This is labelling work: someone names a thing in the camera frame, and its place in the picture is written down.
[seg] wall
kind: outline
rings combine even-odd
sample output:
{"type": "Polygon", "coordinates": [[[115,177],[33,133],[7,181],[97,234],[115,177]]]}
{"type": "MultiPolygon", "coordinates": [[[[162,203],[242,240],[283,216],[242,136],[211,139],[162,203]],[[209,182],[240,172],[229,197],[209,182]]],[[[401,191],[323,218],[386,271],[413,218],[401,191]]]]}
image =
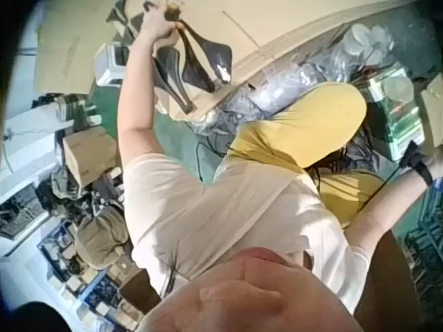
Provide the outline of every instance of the wall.
{"type": "MultiPolygon", "coordinates": [[[[43,18],[44,1],[40,1],[34,8],[23,35],[20,48],[35,48],[29,53],[36,53],[37,28],[43,18]]],[[[34,92],[35,56],[16,56],[12,75],[9,82],[9,91],[6,96],[6,118],[11,118],[30,109],[34,99],[41,94],[34,92]]]]}

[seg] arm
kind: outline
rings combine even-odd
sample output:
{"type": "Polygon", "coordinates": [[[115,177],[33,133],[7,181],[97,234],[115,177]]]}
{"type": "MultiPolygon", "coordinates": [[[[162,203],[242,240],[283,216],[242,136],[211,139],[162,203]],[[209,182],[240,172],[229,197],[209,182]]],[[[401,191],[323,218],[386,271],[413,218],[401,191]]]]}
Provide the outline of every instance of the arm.
{"type": "Polygon", "coordinates": [[[143,154],[163,151],[153,130],[154,82],[152,53],[157,39],[169,34],[175,22],[165,20],[166,7],[145,14],[141,31],[132,44],[118,101],[118,144],[123,167],[143,154]]]}
{"type": "MultiPolygon", "coordinates": [[[[443,146],[437,148],[426,164],[433,178],[443,177],[443,146]]],[[[362,247],[371,257],[381,237],[403,217],[426,188],[423,178],[415,170],[387,184],[345,230],[349,244],[362,247]]]]}

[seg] plastic bag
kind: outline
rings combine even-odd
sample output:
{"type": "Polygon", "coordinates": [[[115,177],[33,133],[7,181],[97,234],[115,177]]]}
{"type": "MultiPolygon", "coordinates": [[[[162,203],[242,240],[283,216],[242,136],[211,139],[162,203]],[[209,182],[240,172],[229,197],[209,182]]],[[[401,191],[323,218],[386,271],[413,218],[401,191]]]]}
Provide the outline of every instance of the plastic bag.
{"type": "Polygon", "coordinates": [[[241,86],[200,121],[190,122],[192,130],[205,136],[209,136],[212,132],[221,135],[236,134],[242,123],[266,118],[266,114],[248,99],[248,93],[248,87],[241,86]]]}
{"type": "Polygon", "coordinates": [[[291,62],[288,69],[273,74],[268,71],[265,83],[248,97],[261,110],[271,115],[295,102],[301,95],[324,79],[311,64],[299,66],[291,62]]]}
{"type": "Polygon", "coordinates": [[[386,29],[374,26],[370,30],[363,24],[354,24],[339,43],[307,61],[328,82],[349,82],[351,74],[363,66],[389,63],[393,47],[393,38],[386,29]]]}

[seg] floor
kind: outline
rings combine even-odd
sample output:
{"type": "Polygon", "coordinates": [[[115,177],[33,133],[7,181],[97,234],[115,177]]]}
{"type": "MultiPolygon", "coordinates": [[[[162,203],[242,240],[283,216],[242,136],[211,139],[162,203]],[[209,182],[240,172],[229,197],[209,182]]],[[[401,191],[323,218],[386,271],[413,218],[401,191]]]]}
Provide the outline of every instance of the floor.
{"type": "MultiPolygon", "coordinates": [[[[441,55],[433,25],[422,17],[420,8],[411,5],[372,15],[361,21],[369,26],[378,24],[391,32],[396,42],[394,54],[410,69],[412,76],[422,76],[429,71],[441,70],[441,55]]],[[[113,137],[116,137],[118,92],[115,88],[96,87],[91,94],[91,101],[97,105],[102,114],[103,126],[113,137]]],[[[204,141],[206,138],[196,136],[186,123],[174,122],[168,116],[159,113],[155,115],[154,126],[165,153],[180,160],[198,178],[196,147],[200,140],[204,141]]],[[[199,146],[198,157],[201,177],[205,183],[211,183],[221,158],[203,145],[199,146]]],[[[385,161],[379,175],[387,178],[394,168],[392,163],[385,161]]],[[[409,230],[416,228],[420,206],[419,201],[395,226],[394,233],[397,237],[402,237],[409,230]]]]}

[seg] brown box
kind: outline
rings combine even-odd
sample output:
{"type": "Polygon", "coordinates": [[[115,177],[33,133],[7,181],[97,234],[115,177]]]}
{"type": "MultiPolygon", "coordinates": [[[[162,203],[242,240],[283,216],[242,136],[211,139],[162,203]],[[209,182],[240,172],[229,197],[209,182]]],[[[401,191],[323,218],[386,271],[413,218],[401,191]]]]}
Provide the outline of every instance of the brown box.
{"type": "Polygon", "coordinates": [[[443,144],[443,74],[438,74],[422,91],[422,102],[422,120],[426,136],[424,152],[430,154],[434,148],[443,144]]]}
{"type": "Polygon", "coordinates": [[[94,127],[63,138],[66,165],[80,187],[100,178],[116,166],[116,141],[102,127],[94,127]]]}

